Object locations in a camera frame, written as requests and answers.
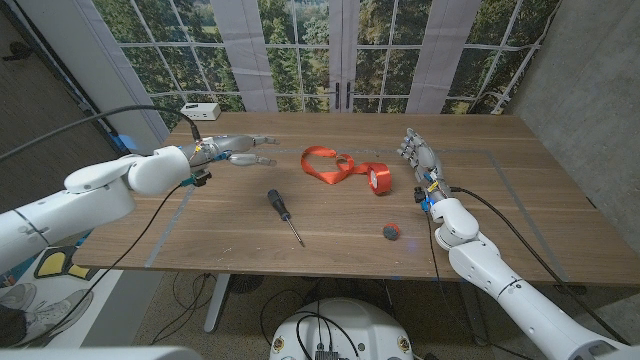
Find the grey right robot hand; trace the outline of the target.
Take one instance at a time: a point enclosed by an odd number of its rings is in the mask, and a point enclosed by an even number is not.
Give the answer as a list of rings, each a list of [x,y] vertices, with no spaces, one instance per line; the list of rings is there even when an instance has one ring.
[[[452,197],[441,161],[421,135],[408,128],[397,153],[414,170],[416,181],[430,200],[438,202]]]

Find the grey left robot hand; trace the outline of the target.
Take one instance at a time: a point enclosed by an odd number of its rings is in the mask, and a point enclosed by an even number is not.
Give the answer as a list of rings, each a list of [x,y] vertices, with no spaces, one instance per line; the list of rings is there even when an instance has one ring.
[[[250,153],[263,144],[278,145],[279,141],[261,135],[221,135],[185,145],[181,151],[192,170],[202,170],[219,161],[228,161],[235,166],[275,166],[276,160]]]

